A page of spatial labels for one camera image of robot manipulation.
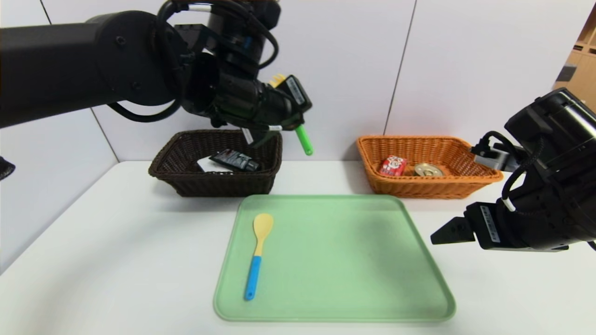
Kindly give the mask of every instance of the yellow spoon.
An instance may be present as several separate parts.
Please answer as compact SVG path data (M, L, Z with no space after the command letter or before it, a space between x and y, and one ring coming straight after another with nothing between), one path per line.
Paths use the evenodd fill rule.
M257 247L254 249L253 262L250 264L249 282L246 284L246 300L253 300L257 291L259 280L259 269L261 256L263 255L263 243L273 228L273 216L270 214L259 214L254 218L253 229L257 237Z

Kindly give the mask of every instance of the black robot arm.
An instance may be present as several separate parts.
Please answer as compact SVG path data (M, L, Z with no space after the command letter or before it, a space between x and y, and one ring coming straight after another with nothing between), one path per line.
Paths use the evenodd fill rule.
M172 27L167 19L210 5L209 24ZM127 11L86 23L2 29L0 128L107 104L136 122L155 122L180 106L253 133L294 130L312 106L294 76L278 88L257 80L278 45L270 33L280 6L264 1L167 1L157 15ZM259 64L265 41L274 53ZM118 104L170 103L153 116Z
M483 249L559 251L572 243L593 241L594 112L563 88L536 99L514 115L505 129L523 149L509 143L494 150L488 147L487 137L472 148L482 163L496 167L498 161L502 170L515 167L501 198L496 203L469 205L463 218L453 218L431 236L432 243L474 241L475 233ZM523 173L523 185L511 190Z

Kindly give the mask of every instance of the table surface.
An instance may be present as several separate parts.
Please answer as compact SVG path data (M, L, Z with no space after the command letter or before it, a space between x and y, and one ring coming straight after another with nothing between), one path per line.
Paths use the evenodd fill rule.
M596 253L433 246L430 234L502 183L465 200L404 199L457 312L437 324L237 323L213 294L240 198L180 198L118 164L0 276L0 334L592 334ZM360 162L284 162L272 194L370 193Z

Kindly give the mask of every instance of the black cable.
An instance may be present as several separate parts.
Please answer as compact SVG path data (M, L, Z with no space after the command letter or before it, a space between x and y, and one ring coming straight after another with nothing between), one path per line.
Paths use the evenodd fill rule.
M164 58L171 66L174 83L178 90L178 94L176 94L174 101L168 108L154 115L135 114L129 111L128 109L124 108L119 103L108 104L108 106L112 108L116 113L134 122L149 123L161 121L167 117L170 117L172 114L176 113L176 111L180 108L181 99L184 94L184 78L182 76L182 71L180 71L179 64L176 60L176 55L174 54L174 51L168 47L168 41L166 36L166 24L169 17L171 17L174 13L180 12L180 10L182 9L183 8L174 4L172 1L167 1L159 9L156 19L156 35L158 39L158 44L160 46L161 51L164 53Z
M542 150L544 150L544 138L540 137L538 139L538 145L534 153L526 158L520 166L517 167L515 171L511 174L509 179L505 182L505 186L503 186L503 191L501 192L501 198L503 200L509 199L509 193L511 192L511 187L513 183L519 178L530 166L532 166L537 160L540 154L542 154Z
M271 57L259 65L259 69L262 69L271 63L277 58L279 54L280 46L277 44L277 40L271 34L271 32L256 18L254 15L244 8L242 5L232 1L232 0L217 0L217 1L192 1L192 0L178 0L166 1L162 7L159 9L156 18L156 37L158 39L158 44L160 47L161 52L163 53L163 57L165 58L167 65L170 67L172 71L172 76L174 79L174 85L176 86L176 90L178 94L176 98L172 102L172 104L166 108L165 110L154 114L154 115L138 115L135 114L128 109L124 108L119 103L112 103L108 104L110 108L114 111L119 113L120 115L124 116L125 118L135 121L135 122L156 122L159 120L163 120L172 114L174 114L181 105L181 99L184 96L185 92L185 85L184 85L184 74L182 73L182 68L176 59L176 55L172 48L168 46L168 40L166 35L167 29L167 20L174 15L174 13L179 13L180 11L188 10L188 4L211 4L211 5L218 5L222 6L226 9L229 9L236 14L239 14L242 18L247 20L247 24L256 26L257 30L267 38L268 41L273 45L273 53Z
M500 132L489 131L488 133L486 133L484 135L484 137L481 139L481 141L485 141L486 145L488 145L491 137L494 137L494 138L498 139L501 143L503 143L505 148L507 148L507 151L509 152L509 154L513 155L513 157L515 158L517 163L519 163L522 160L519 153L517 152L515 145L513 145L513 143L511 143L511 141L507 137L505 137L505 135L501 134Z
M168 108L154 115L135 114L129 111L128 109L122 107L122 105L120 105L119 103L108 104L108 106L112 108L114 111L116 111L118 114L124 116L129 120L132 120L134 122L149 123L161 121L176 113L176 111L180 108L180 99L176 98Z
M267 67L268 65L270 65L271 63L273 63L275 61L275 59L277 58L277 55L280 53L280 46L277 43L277 40L275 39L275 37L269 31L269 29L267 29L263 25L263 23L261 23L261 21L259 21L256 17L254 17L254 15L250 11L248 11L242 5L240 5L239 3L237 3L233 0L202 0L202 1L176 0L176 3L185 4L185 5L188 5L188 4L210 4L210 5L217 5L220 7L224 7L226 9L233 11L236 14L240 15L241 18L247 20L247 24L249 26L252 25L252 26L256 27L257 30L259 31L259 33L263 34L263 36L265 36L265 38L267 38L267 40L271 43L271 45L273 45L273 53L271 54L269 59L267 59L266 61L264 61L262 64L259 65L259 69L263 69L263 68Z

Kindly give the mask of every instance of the gold can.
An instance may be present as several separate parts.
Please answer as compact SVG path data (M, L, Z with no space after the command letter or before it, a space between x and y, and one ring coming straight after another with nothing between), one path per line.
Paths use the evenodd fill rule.
M414 173L417 176L426 176L426 177L440 177L444 176L443 171L436 167L435 165L428 164L428 163L420 163L414 166Z

